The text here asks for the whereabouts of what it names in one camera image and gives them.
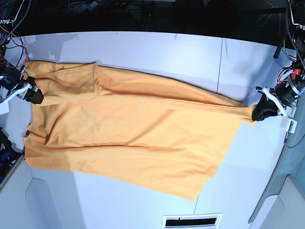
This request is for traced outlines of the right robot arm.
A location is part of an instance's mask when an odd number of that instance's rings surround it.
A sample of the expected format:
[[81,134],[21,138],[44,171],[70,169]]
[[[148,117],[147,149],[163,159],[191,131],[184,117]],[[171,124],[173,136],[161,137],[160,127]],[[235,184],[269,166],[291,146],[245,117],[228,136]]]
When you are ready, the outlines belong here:
[[[4,105],[14,97],[41,104],[43,94],[35,83],[35,78],[24,77],[27,73],[25,62],[29,55],[25,42],[15,32],[28,15],[30,0],[2,0],[0,2],[0,104]],[[16,63],[11,63],[5,57],[7,50],[21,49],[21,55]]]

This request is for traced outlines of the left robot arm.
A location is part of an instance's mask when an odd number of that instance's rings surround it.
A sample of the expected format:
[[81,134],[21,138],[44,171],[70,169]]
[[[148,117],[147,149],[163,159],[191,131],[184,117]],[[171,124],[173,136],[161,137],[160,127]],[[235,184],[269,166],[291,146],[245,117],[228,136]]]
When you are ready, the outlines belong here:
[[262,96],[252,112],[252,120],[263,121],[271,116],[286,115],[286,108],[305,94],[305,2],[289,0],[285,12],[285,31],[273,57],[283,51],[292,61],[277,73],[273,88],[255,89]]

